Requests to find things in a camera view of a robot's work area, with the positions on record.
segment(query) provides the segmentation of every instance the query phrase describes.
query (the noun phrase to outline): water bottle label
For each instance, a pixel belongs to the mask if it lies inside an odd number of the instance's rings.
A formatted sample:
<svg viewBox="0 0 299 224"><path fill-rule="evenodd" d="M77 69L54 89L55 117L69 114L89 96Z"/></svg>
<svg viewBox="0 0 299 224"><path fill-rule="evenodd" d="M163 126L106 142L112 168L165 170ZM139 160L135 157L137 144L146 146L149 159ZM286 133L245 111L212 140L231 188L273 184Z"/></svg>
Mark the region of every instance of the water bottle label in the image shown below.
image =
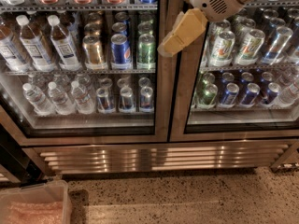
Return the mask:
<svg viewBox="0 0 299 224"><path fill-rule="evenodd" d="M53 40L52 42L63 60L64 64L78 64L77 49L74 45L73 39L69 36L67 39Z"/></svg>
<svg viewBox="0 0 299 224"><path fill-rule="evenodd" d="M52 54L50 50L47 50L50 48L44 47L44 44L47 44L47 42L44 39L44 36L39 35L34 39L21 38L21 42L26 47L28 53L38 66L52 66L49 67L49 70L54 69Z"/></svg>
<svg viewBox="0 0 299 224"><path fill-rule="evenodd" d="M18 44L17 39L15 35L10 35L0 41L0 53L11 66L23 66L29 62L28 54L23 50L21 44Z"/></svg>

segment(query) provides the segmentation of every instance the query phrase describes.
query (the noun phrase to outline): bottle cap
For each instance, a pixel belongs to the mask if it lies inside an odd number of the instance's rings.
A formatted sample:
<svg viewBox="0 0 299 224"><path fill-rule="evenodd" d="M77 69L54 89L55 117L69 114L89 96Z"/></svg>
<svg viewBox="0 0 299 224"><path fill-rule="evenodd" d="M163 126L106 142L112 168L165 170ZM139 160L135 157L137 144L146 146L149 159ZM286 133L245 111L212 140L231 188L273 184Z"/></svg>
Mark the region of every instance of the bottle cap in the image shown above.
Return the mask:
<svg viewBox="0 0 299 224"><path fill-rule="evenodd" d="M57 85L56 85L55 82L50 82L50 83L48 84L48 87L49 87L50 90L53 90L53 89L55 89L55 88L57 87Z"/></svg>
<svg viewBox="0 0 299 224"><path fill-rule="evenodd" d="M17 23L20 25L20 26L25 26L25 25L28 25L29 24L29 20L26 16L24 15L20 15L16 18L17 20Z"/></svg>
<svg viewBox="0 0 299 224"><path fill-rule="evenodd" d="M57 26L60 23L59 18L55 15L48 16L48 22L50 26Z"/></svg>
<svg viewBox="0 0 299 224"><path fill-rule="evenodd" d="M25 91L29 91L32 89L32 85L29 84L29 83L26 83L26 84L23 84L22 88L25 90Z"/></svg>
<svg viewBox="0 0 299 224"><path fill-rule="evenodd" d="M77 81L73 81L72 82L72 88L77 88L78 87L78 82Z"/></svg>

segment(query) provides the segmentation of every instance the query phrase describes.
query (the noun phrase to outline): drink bottle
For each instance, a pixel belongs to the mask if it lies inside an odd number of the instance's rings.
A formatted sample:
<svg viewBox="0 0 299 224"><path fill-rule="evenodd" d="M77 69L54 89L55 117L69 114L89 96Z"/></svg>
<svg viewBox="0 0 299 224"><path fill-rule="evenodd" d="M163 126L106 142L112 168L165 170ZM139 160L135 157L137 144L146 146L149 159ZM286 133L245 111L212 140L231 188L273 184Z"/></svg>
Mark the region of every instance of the drink bottle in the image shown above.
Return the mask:
<svg viewBox="0 0 299 224"><path fill-rule="evenodd" d="M23 94L30 104L35 108L38 115L50 115L55 113L54 104L47 98L45 93L38 86L25 83L23 86Z"/></svg>
<svg viewBox="0 0 299 224"><path fill-rule="evenodd" d="M76 106L64 88L61 85L57 85L55 82L50 82L48 85L48 95L49 98L53 101L56 107L56 111L60 115L70 115L76 112Z"/></svg>
<svg viewBox="0 0 299 224"><path fill-rule="evenodd" d="M76 80L72 82L72 96L75 99L79 113L88 115L94 112L95 102L86 87Z"/></svg>

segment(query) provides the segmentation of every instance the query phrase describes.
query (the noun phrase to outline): fan vent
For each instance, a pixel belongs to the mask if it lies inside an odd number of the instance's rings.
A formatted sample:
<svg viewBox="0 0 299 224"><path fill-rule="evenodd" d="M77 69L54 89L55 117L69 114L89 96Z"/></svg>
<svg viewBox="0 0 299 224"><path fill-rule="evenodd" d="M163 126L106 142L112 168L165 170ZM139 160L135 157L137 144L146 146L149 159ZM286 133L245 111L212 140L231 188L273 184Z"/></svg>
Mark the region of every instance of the fan vent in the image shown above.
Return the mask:
<svg viewBox="0 0 299 224"><path fill-rule="evenodd" d="M209 3L216 13L223 14L226 12L227 5L224 0L209 0Z"/></svg>

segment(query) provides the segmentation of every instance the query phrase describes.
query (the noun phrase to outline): refrigerator door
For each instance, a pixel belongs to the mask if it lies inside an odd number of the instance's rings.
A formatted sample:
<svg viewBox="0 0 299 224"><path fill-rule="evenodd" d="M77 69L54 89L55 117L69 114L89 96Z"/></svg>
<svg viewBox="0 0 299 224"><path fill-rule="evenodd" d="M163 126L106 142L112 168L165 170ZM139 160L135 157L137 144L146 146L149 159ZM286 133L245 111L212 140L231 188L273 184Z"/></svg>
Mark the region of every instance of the refrigerator door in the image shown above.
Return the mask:
<svg viewBox="0 0 299 224"><path fill-rule="evenodd" d="M155 46L154 43L158 45L172 29L174 20L181 10L182 3L178 1L180 0L158 0L149 4L147 1L141 3L140 0L126 0L124 4L115 5L102 0L86 6L70 2L69 5L46 7L42 4L22 7L2 6L1 10L12 12L13 16L21 15L28 10L38 11L40 17L54 14L54 10L74 11L75 16L80 16L81 20L78 29L79 43L86 35L86 25L92 23L89 14L102 11L104 19L100 23L104 24L102 43L107 67L102 70L103 67L91 65L88 59L92 54L87 54L89 52L87 42L80 45L81 56L85 62L82 62L83 70L79 71L65 70L65 65L59 62L59 59L56 65L60 66L51 72L41 71L37 66L34 70L26 72L12 71L7 67L5 60L1 61L0 122L10 133L19 133L15 125L17 124L21 130L17 137L21 145L165 142L168 135L177 57L163 58L155 49L149 55L149 50ZM127 24L129 35L125 44L130 47L133 59L132 63L127 63L127 66L122 68L116 58L116 52L119 51L116 47L119 46L118 41L112 39L116 31L115 29L112 31L112 25L116 21L121 21L120 16L117 17L119 12L125 12L129 16L130 23ZM153 28L144 32L144 29L140 28L142 22L149 23ZM148 36L153 35L155 38L147 43L148 40L140 38L142 33L149 33ZM57 106L53 112L49 109L38 110L24 97L22 87L30 82L29 76L41 75L48 84L55 75L68 75L70 86L70 82L80 74L87 74L93 81L94 91L90 90L90 97L95 103L95 109L91 114L85 114L80 109L80 102L83 99L74 99L74 94L69 96L71 102L76 104L77 111L70 115L61 112ZM109 86L108 89L105 88L109 85L107 80L112 82L112 87Z"/></svg>
<svg viewBox="0 0 299 224"><path fill-rule="evenodd" d="M299 0L281 3L248 4L183 50L171 141L298 136Z"/></svg>

